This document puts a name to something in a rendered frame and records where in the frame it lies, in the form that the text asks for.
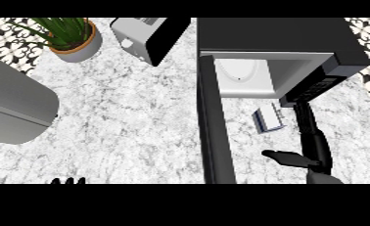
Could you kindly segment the black microwave oven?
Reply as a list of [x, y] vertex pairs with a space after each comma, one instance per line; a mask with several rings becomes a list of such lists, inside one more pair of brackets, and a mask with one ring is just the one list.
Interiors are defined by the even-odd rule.
[[199, 58], [223, 98], [307, 102], [370, 67], [342, 18], [199, 18]]

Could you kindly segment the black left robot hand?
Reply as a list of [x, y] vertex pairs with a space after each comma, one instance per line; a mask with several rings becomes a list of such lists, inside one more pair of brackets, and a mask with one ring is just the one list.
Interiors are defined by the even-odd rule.
[[[69, 177], [69, 178], [66, 179], [66, 181], [65, 181], [65, 184], [75, 184], [75, 183], [77, 183], [77, 184], [85, 184], [85, 178], [81, 177], [81, 178], [78, 179], [78, 181], [75, 182], [75, 181], [74, 181], [74, 178]], [[54, 179], [51, 180], [50, 184], [60, 184], [59, 178], [54, 178]]]

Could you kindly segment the grey and black toaster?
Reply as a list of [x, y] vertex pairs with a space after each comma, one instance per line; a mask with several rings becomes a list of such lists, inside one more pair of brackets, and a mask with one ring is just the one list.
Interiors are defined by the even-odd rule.
[[117, 18], [109, 27], [122, 50], [157, 67], [189, 23], [189, 18]]

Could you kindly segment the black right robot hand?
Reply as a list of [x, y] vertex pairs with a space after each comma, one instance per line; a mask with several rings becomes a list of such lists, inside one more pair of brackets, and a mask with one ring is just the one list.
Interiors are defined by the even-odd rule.
[[316, 173], [331, 174], [333, 157], [324, 132], [318, 128], [313, 112], [306, 102], [293, 105], [300, 135], [302, 153], [263, 150], [262, 155], [279, 165], [307, 168]]

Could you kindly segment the grey rounded appliance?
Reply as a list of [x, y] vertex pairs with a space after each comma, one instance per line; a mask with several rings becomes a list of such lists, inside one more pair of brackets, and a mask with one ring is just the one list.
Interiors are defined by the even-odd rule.
[[0, 143], [23, 144], [51, 125], [56, 93], [0, 62]]

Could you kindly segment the white and blue milk carton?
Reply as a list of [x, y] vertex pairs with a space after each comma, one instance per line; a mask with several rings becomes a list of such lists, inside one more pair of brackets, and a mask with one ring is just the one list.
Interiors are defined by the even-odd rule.
[[279, 111], [273, 103], [256, 109], [253, 119], [259, 133], [268, 133], [284, 128]]

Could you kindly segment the green plant in grey pot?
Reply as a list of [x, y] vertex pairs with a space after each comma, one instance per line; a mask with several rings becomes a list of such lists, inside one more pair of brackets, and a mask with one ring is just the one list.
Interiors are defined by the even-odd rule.
[[32, 18], [32, 21], [46, 29], [46, 33], [11, 21], [7, 24], [37, 35], [43, 41], [35, 45], [47, 46], [63, 62], [80, 63], [93, 57], [102, 37], [88, 18]]

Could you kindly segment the black microwave door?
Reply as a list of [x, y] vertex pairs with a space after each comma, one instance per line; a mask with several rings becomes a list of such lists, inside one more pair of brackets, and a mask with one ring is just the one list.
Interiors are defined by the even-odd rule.
[[196, 61], [196, 114], [205, 183], [235, 184], [213, 56]]

